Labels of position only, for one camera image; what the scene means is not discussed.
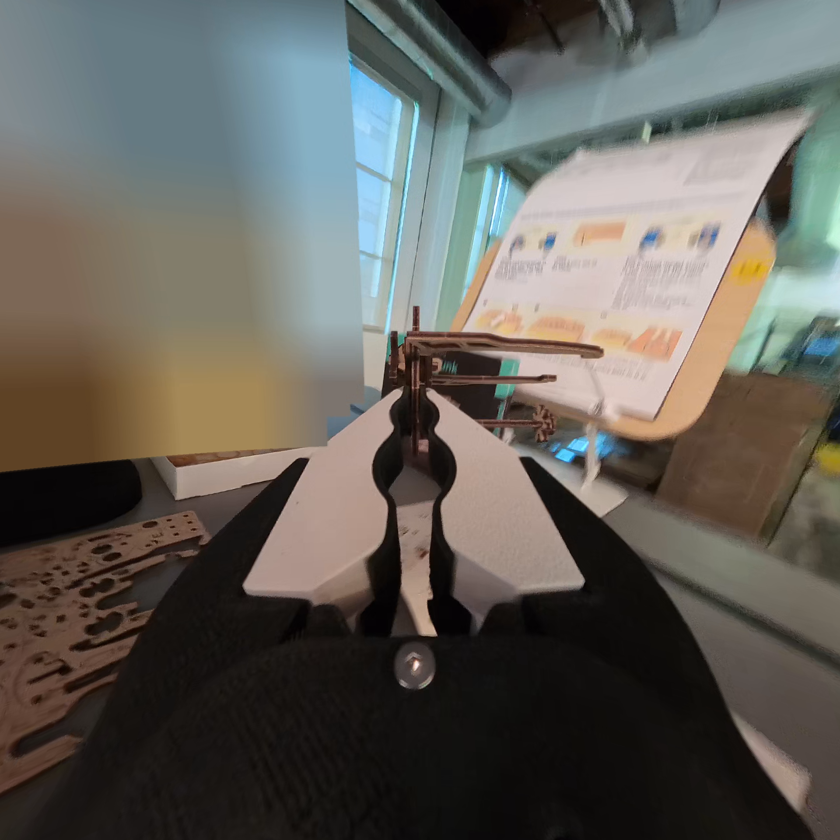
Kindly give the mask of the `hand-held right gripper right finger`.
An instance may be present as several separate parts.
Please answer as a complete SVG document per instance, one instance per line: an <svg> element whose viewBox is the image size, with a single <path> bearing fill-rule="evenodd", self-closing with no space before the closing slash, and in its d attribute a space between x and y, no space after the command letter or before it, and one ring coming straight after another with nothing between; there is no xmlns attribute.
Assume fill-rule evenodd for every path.
<svg viewBox="0 0 840 840"><path fill-rule="evenodd" d="M427 601L436 634L468 635L500 604L581 592L584 575L516 452L435 391L423 410L439 487Z"/></svg>

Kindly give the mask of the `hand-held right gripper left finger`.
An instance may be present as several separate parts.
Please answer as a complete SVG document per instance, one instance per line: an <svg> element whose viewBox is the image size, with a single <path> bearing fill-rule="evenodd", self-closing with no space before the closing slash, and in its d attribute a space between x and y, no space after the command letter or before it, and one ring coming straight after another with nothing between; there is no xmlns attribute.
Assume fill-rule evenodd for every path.
<svg viewBox="0 0 840 840"><path fill-rule="evenodd" d="M243 583L250 596L337 607L390 636L402 563L391 488L403 470L401 391L309 458Z"/></svg>

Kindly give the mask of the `wooden model assembly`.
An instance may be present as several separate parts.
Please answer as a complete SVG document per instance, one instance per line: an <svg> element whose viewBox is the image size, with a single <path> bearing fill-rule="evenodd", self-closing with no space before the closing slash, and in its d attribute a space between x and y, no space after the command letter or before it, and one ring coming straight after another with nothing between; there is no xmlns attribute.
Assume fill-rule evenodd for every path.
<svg viewBox="0 0 840 840"><path fill-rule="evenodd" d="M557 381L556 374L537 375L466 375L435 372L433 359L451 352L497 352L505 357L514 354L567 355L583 361L598 361L602 347L558 340L516 339L490 332L443 332L420 329L420 307L413 308L413 327L400 341L392 331L388 340L387 378L395 389L408 394L409 425L407 436L412 457L420 456L421 441L428 440L427 424L422 418L422 403L436 385L444 387L490 385L546 385Z"/></svg>

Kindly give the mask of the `wooden laser-cut part sheet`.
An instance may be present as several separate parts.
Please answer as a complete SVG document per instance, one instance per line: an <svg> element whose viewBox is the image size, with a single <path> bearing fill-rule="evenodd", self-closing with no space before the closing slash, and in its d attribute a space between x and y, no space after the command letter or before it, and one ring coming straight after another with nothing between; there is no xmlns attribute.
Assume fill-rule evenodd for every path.
<svg viewBox="0 0 840 840"><path fill-rule="evenodd" d="M110 686L152 610L127 602L142 573L196 556L210 536L178 511L2 555L1 793L67 760L82 736L27 740Z"/></svg>

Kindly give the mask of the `black model kit box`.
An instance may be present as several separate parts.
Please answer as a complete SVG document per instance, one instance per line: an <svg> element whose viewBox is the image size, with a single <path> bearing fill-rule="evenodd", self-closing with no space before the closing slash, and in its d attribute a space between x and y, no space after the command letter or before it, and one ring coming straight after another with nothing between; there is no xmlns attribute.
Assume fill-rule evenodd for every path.
<svg viewBox="0 0 840 840"><path fill-rule="evenodd" d="M405 361L404 336L397 335L396 378L392 378L392 349L388 349L381 385L381 397L399 391L396 401L395 430L401 438L412 435L415 421L419 422L418 437L424 439L426 420L413 410L413 366ZM432 389L452 403L462 413L475 420L498 419L502 404L508 398L509 385L499 384L496 378L515 375L517 364L467 350L435 349L429 361L422 360L417 368L422 389Z"/></svg>

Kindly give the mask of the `assembly leaflet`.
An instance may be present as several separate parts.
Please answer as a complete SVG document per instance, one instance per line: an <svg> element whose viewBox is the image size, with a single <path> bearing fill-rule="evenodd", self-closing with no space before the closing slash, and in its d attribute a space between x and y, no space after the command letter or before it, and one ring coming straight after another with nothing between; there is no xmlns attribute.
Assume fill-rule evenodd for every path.
<svg viewBox="0 0 840 840"><path fill-rule="evenodd" d="M401 506L397 509L396 517L402 557L401 596L415 630L422 636L434 637L437 632L428 611L428 602L432 598L429 583L429 549L433 503L423 501ZM812 786L812 777L807 769L737 714L731 712L730 715L764 772L785 800L803 815Z"/></svg>

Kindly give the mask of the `white cardboard box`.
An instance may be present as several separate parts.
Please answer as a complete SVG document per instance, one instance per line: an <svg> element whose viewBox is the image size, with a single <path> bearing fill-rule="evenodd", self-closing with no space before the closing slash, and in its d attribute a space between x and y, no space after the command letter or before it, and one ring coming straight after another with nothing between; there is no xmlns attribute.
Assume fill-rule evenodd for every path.
<svg viewBox="0 0 840 840"><path fill-rule="evenodd" d="M161 456L152 465L176 501L211 496L271 482L295 460L308 459L321 447L239 450Z"/></svg>

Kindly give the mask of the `brown cardboard box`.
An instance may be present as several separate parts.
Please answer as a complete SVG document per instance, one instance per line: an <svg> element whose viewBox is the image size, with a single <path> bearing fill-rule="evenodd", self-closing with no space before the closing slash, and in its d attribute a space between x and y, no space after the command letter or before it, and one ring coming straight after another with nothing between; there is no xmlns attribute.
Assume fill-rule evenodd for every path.
<svg viewBox="0 0 840 840"><path fill-rule="evenodd" d="M721 376L696 424L677 437L656 500L770 543L837 398L800 377Z"/></svg>

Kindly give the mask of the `printed instruction sheet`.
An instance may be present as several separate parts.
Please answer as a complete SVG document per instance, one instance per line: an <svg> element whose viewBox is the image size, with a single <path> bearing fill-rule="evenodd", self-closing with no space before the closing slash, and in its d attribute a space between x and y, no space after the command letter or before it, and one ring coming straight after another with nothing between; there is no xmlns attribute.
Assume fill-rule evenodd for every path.
<svg viewBox="0 0 840 840"><path fill-rule="evenodd" d="M805 110L649 143L579 150L536 182L500 239L465 331L587 343L552 361L543 400L652 421Z"/></svg>

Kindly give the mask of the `large window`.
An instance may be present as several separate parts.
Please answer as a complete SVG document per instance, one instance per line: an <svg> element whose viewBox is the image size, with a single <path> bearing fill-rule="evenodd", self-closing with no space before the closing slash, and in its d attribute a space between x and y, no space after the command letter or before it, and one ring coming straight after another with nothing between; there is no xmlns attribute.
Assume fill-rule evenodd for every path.
<svg viewBox="0 0 840 840"><path fill-rule="evenodd" d="M363 325L390 322L418 105L350 56Z"/></svg>

